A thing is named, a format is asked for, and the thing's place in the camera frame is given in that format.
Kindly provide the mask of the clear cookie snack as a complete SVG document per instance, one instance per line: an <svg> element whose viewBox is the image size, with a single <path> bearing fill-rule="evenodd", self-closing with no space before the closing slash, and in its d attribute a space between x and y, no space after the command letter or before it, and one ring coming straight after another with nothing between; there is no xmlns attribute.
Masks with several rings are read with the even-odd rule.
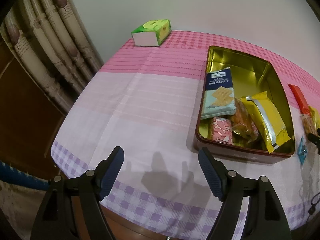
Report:
<svg viewBox="0 0 320 240"><path fill-rule="evenodd" d="M310 133L317 135L317 130L315 128L315 124L309 115L301 114L301 120L303 123L303 128L304 128L304 132L305 132L306 136L308 136Z"/></svg>

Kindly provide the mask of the blue candy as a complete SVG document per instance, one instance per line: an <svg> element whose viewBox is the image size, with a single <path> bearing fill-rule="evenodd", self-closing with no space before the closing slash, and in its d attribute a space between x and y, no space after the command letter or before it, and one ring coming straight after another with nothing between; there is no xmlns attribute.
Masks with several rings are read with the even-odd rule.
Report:
<svg viewBox="0 0 320 240"><path fill-rule="evenodd" d="M297 154L298 154L300 164L303 166L303 164L306 160L307 154L308 154L306 140L303 136L300 139L300 143L299 143L298 149L297 149Z"/></svg>

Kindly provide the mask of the yellow square snack packet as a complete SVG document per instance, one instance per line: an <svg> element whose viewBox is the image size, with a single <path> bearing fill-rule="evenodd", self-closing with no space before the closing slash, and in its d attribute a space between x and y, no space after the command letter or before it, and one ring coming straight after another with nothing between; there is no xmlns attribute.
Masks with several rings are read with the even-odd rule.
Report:
<svg viewBox="0 0 320 240"><path fill-rule="evenodd" d="M315 130L320 129L320 114L318 110L314 107L309 106L310 109L310 116L313 120L313 123L315 125Z"/></svg>

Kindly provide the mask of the red snack packet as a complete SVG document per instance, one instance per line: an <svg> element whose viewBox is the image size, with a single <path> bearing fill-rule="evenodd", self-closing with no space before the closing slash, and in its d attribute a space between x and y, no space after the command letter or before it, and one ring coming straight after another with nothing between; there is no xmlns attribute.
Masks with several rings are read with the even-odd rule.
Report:
<svg viewBox="0 0 320 240"><path fill-rule="evenodd" d="M292 84L289 84L289 87L290 87L290 89L296 99L296 102L298 104L300 112L305 115L310 115L309 105L308 105L306 98L304 97L301 89L298 86L292 85Z"/></svg>

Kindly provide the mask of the yellow silver snack packet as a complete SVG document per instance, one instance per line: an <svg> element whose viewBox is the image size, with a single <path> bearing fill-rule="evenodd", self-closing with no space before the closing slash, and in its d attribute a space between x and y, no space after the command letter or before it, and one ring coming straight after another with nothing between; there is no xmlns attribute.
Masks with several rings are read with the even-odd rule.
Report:
<svg viewBox="0 0 320 240"><path fill-rule="evenodd" d="M247 109L268 153L272 153L290 140L286 126L274 103L268 98L267 91L243 96L240 101Z"/></svg>

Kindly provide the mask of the clear wrapped brown pastry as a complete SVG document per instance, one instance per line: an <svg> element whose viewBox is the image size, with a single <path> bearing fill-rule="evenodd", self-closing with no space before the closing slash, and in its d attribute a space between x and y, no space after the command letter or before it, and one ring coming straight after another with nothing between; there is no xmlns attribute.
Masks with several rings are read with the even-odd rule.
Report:
<svg viewBox="0 0 320 240"><path fill-rule="evenodd" d="M245 139L248 143L257 140L259 131L249 115L244 103L238 99L234 99L236 111L231 115L232 131Z"/></svg>

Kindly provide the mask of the gold toffee tin box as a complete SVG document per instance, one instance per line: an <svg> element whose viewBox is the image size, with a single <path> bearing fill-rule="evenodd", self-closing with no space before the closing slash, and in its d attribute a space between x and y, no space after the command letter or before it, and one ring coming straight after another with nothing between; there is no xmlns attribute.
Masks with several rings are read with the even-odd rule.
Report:
<svg viewBox="0 0 320 240"><path fill-rule="evenodd" d="M193 139L194 148L199 150L206 147L219 157L266 164L274 164L291 157L295 151L295 134L291 111L283 85L272 64L237 50L210 46L204 71L204 82L207 73L225 68L230 68L231 70L235 98L240 99L243 96L252 96L267 91L268 98L276 106L286 126L290 140L272 153L268 153L260 132L257 140L252 143L248 143L234 132L232 144L209 140L208 132L212 118L200 119L204 92L203 84L200 110Z"/></svg>

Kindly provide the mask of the pink patterned snack packet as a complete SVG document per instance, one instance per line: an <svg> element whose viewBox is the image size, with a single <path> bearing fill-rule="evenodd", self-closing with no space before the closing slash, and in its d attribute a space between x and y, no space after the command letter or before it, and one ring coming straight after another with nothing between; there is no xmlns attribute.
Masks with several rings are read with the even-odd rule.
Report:
<svg viewBox="0 0 320 240"><path fill-rule="evenodd" d="M223 117L212 118L209 125L208 139L223 144L232 144L233 132L231 121Z"/></svg>

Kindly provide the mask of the blue soda cracker packet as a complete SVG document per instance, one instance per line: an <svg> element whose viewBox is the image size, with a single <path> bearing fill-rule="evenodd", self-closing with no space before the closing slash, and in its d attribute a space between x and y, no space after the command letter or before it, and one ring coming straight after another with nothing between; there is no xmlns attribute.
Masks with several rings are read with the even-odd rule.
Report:
<svg viewBox="0 0 320 240"><path fill-rule="evenodd" d="M233 115L235 112L234 87L230 68L207 73L200 119Z"/></svg>

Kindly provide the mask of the dark wooden furniture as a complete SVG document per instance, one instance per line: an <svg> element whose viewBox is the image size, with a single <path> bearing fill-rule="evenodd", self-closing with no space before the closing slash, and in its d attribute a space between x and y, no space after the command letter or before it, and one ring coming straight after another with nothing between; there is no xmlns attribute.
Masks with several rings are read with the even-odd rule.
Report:
<svg viewBox="0 0 320 240"><path fill-rule="evenodd" d="M1 161L42 179L57 175L50 149L62 120L1 41Z"/></svg>

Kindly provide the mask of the green tissue pack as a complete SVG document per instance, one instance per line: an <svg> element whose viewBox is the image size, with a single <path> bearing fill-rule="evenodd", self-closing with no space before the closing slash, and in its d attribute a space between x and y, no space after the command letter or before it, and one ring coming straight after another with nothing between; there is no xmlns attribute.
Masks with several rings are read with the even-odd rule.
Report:
<svg viewBox="0 0 320 240"><path fill-rule="evenodd" d="M135 46L159 47L171 33L168 19L150 20L131 32Z"/></svg>

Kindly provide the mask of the beige patterned curtain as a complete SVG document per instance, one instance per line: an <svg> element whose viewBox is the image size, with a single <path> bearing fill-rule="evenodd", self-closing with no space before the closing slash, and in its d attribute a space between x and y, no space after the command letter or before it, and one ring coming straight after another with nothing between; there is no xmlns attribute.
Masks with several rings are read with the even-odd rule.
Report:
<svg viewBox="0 0 320 240"><path fill-rule="evenodd" d="M64 112L102 66L69 0L1 0L1 38Z"/></svg>

